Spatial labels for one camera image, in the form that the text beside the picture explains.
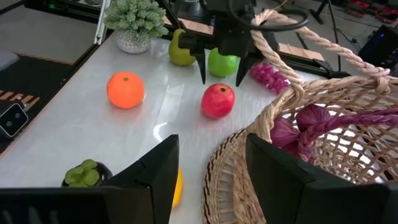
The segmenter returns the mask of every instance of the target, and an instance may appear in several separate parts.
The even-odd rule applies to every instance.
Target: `white pot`
[[[150,41],[149,38],[138,41],[127,36],[125,32],[117,31],[116,44],[124,52],[137,54],[146,51],[150,46]]]

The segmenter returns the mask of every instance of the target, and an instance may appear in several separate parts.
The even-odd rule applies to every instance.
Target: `green apple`
[[[238,57],[234,55],[220,55],[216,47],[209,54],[208,68],[209,72],[214,76],[230,76],[238,69]]]

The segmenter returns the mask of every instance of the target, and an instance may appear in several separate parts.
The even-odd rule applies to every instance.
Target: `green pear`
[[[179,66],[188,66],[195,62],[195,58],[189,54],[189,49],[181,49],[178,47],[180,34],[185,32],[183,29],[174,31],[172,42],[169,45],[169,56],[171,61]]]

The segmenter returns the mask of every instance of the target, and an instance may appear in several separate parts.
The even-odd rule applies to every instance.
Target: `yellow fruit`
[[[183,29],[174,31],[173,39],[169,45],[169,56],[171,61],[179,66],[188,66],[195,62],[195,58],[189,54],[189,49],[181,49],[178,47],[180,34],[185,32]]]
[[[182,172],[180,169],[178,169],[177,183],[175,184],[172,208],[176,207],[180,203],[181,195],[182,195]]]

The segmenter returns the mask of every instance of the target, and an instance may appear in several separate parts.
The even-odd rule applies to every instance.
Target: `floor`
[[[284,9],[317,9],[320,4],[312,0],[295,0],[292,5],[291,1],[287,0]],[[0,9],[14,2],[16,0],[2,0]],[[279,5],[278,2],[272,0],[257,0],[257,4],[257,11],[263,7],[274,8]],[[358,19],[339,11],[336,7],[335,16],[338,28],[343,30],[349,38],[354,36],[359,46],[363,46],[367,41],[367,36],[381,25],[371,16]],[[320,25],[310,16],[308,27],[320,36],[332,42],[335,41],[330,22]],[[95,30],[95,24],[21,6],[0,16],[0,49],[73,63],[93,43]],[[281,43],[303,47],[294,31],[275,33],[275,36]],[[359,46],[353,46],[341,34],[339,34],[339,41],[340,45],[358,53]],[[328,52],[309,40],[305,40],[305,44],[309,50],[320,52],[325,60],[337,69],[337,56],[334,53]],[[341,60],[341,69],[358,74],[344,60]]]
[[[75,62],[93,44],[95,32],[96,24],[24,6],[0,15],[1,50],[67,63]]]

